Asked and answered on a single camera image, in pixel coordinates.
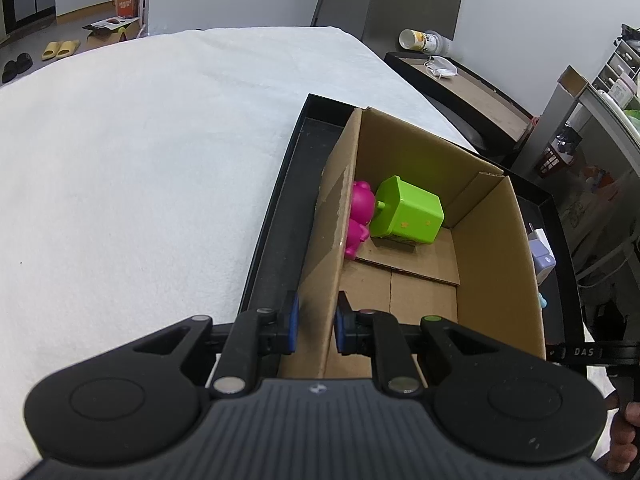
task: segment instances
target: slipper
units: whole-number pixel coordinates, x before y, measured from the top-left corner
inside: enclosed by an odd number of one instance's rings
[[[18,75],[18,64],[11,60],[7,61],[4,66],[4,70],[2,70],[2,83],[8,83],[14,77]]]
[[[63,41],[60,45],[60,50],[56,54],[56,59],[62,59],[63,57],[69,57],[75,54],[76,50],[80,46],[80,40]]]
[[[18,57],[15,60],[15,62],[18,65],[17,67],[18,74],[23,74],[27,72],[27,70],[33,66],[33,60],[31,59],[31,56],[29,56],[29,54],[27,54],[26,52],[23,52],[22,54],[18,54]]]
[[[46,49],[44,49],[44,52],[42,53],[42,57],[40,59],[43,61],[52,59],[56,57],[56,54],[58,53],[59,50],[60,50],[60,42],[52,41],[47,45]]]

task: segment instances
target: pink bear figurine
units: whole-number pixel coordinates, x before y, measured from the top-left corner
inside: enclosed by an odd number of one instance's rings
[[[344,257],[348,260],[356,259],[358,247],[369,238],[369,229],[366,225],[371,222],[375,209],[376,196],[371,192],[370,185],[364,180],[355,180],[344,248]]]

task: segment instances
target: plastic bottle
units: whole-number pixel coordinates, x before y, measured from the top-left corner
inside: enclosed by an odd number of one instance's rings
[[[620,76],[608,93],[618,106],[624,110],[633,96],[636,95],[638,85],[622,70],[622,67],[619,66],[618,68],[621,72]]]
[[[420,32],[406,28],[400,33],[398,42],[407,50],[419,50],[430,56],[449,55],[451,40],[437,33],[435,30]]]

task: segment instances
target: yellow slipper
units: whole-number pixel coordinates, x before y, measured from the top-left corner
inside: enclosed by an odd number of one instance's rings
[[[54,57],[56,57],[56,54],[58,53],[58,51],[60,50],[60,42],[59,41],[52,41],[51,43],[49,43],[46,47],[46,49],[44,49],[44,52],[42,53],[42,60],[43,61],[47,61],[49,59],[52,59]]]
[[[56,59],[62,59],[63,57],[69,57],[75,54],[76,50],[80,46],[80,40],[63,41],[60,45],[60,50],[56,54]]]

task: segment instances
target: green plastic box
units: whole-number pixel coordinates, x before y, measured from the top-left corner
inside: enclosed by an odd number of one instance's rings
[[[380,184],[376,201],[371,236],[414,244],[432,244],[436,239],[444,220],[437,195],[395,175]]]

